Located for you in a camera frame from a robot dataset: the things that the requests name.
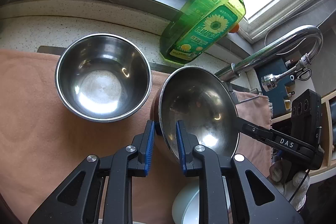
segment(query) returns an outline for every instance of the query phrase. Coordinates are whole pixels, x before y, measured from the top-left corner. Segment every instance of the green bottle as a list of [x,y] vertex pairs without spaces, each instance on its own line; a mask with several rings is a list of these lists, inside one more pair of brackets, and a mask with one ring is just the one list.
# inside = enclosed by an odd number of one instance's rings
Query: green bottle
[[163,31],[160,53],[187,64],[227,34],[246,13],[243,0],[188,0]]

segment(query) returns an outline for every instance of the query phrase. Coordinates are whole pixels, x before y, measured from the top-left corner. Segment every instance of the silver bolt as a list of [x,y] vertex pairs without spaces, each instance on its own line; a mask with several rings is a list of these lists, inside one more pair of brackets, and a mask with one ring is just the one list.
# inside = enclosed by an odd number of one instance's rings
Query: silver bolt
[[94,162],[97,160],[97,156],[96,155],[90,155],[90,156],[87,156],[86,160],[88,162]]
[[127,151],[127,152],[134,152],[135,149],[136,149],[136,148],[135,148],[134,145],[129,145],[129,146],[126,147],[126,151]]
[[242,154],[236,154],[235,155],[235,160],[236,161],[243,161],[243,160],[245,160],[245,158]]
[[205,147],[203,145],[196,145],[195,150],[198,152],[203,152],[205,150]]

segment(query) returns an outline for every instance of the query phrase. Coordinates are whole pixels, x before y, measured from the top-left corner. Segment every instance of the tilted metal bowl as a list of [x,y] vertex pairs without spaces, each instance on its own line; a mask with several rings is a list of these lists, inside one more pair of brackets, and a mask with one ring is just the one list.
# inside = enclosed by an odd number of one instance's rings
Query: tilted metal bowl
[[200,144],[232,157],[239,140],[233,124],[237,115],[228,91],[215,75],[196,66],[182,67],[167,78],[153,101],[155,144],[178,160],[175,128],[177,120],[183,120],[187,132],[196,135]]
[[122,120],[147,100],[152,72],[132,42],[113,34],[88,35],[58,60],[56,89],[63,104],[94,122]]

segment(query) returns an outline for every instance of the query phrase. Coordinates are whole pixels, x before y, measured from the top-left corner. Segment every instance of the blue gripper pad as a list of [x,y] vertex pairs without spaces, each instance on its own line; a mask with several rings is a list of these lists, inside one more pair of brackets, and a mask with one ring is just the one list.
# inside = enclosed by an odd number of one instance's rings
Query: blue gripper pad
[[145,175],[148,175],[148,172],[151,168],[152,163],[152,154],[153,154],[153,146],[154,146],[154,130],[155,130],[155,124],[152,122],[151,130],[149,132],[147,147],[146,147],[146,153],[145,153],[145,168],[144,172]]
[[185,150],[184,145],[182,142],[182,135],[181,135],[181,129],[179,122],[176,122],[176,141],[177,141],[177,149],[178,149],[178,157],[180,160],[180,165],[183,171],[183,174],[186,175],[187,173],[187,167],[185,162]]

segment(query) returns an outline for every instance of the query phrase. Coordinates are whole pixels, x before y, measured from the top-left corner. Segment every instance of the gloved hand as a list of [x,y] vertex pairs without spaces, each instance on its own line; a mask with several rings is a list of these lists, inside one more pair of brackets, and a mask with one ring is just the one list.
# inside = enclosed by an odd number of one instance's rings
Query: gloved hand
[[[278,189],[278,191],[289,200],[291,196],[294,194],[296,188],[300,185],[301,181],[306,175],[306,172],[299,171],[297,172],[293,180],[288,181],[285,185],[283,185],[280,181],[283,175],[283,166],[282,161],[279,160],[271,165],[269,168],[269,176],[267,179]],[[306,192],[310,185],[309,175],[306,177],[305,181],[301,185],[298,192],[295,194],[291,201],[291,205],[298,211],[300,210],[306,202]]]

